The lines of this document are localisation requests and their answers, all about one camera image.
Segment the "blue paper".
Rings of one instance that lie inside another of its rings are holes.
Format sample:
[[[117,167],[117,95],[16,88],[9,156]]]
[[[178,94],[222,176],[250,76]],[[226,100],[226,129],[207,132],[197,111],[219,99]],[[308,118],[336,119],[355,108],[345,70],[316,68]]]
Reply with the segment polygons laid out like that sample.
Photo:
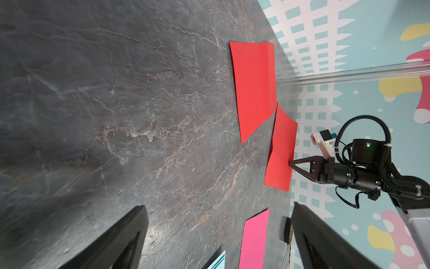
[[[203,266],[203,269],[224,269],[226,261],[226,252],[216,252]]]

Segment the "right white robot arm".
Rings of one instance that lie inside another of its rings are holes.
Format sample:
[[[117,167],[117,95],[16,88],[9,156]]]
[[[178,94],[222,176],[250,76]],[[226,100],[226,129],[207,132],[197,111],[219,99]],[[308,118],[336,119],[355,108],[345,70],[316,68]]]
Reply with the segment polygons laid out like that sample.
[[[346,129],[354,122],[371,120],[384,131],[385,139],[355,139],[339,149]],[[376,201],[382,192],[389,195],[426,266],[430,265],[430,185],[425,180],[402,176],[391,160],[391,133],[387,124],[372,115],[348,120],[334,137],[328,130],[312,134],[321,156],[292,160],[290,168],[318,184],[356,189]]]

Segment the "red paper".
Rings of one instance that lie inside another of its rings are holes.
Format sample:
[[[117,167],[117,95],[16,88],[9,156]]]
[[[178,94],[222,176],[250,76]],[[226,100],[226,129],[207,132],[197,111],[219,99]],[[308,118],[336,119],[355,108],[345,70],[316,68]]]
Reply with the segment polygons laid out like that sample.
[[[288,192],[291,185],[298,123],[291,119],[277,104],[271,150],[264,184]]]
[[[272,43],[230,43],[241,142],[270,118],[277,106]]]

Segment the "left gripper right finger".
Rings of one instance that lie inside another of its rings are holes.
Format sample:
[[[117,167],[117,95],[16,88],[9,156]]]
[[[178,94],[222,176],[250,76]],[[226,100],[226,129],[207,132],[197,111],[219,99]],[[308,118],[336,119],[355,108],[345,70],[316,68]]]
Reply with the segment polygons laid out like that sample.
[[[303,268],[377,269],[307,206],[295,203],[292,226]]]

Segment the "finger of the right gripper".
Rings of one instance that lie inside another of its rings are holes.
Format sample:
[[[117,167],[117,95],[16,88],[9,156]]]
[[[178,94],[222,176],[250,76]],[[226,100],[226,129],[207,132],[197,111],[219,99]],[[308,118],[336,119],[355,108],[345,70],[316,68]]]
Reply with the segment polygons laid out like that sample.
[[[289,163],[289,166],[303,177],[312,182],[318,183],[320,182],[320,174],[322,173],[323,164],[324,158],[322,156],[310,156],[292,160]]]

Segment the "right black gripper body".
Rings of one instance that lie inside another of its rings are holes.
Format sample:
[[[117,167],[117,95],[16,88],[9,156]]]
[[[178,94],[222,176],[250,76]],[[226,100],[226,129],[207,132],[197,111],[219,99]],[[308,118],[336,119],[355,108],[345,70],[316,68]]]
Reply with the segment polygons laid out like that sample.
[[[334,184],[342,188],[352,188],[355,170],[346,164],[336,163],[334,158],[324,160],[319,180],[322,184]]]

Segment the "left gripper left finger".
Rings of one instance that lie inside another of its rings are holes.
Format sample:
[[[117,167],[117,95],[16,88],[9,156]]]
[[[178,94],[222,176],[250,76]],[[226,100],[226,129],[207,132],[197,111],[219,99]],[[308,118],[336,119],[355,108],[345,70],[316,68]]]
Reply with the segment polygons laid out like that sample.
[[[136,206],[62,269],[136,269],[148,230],[145,206]]]

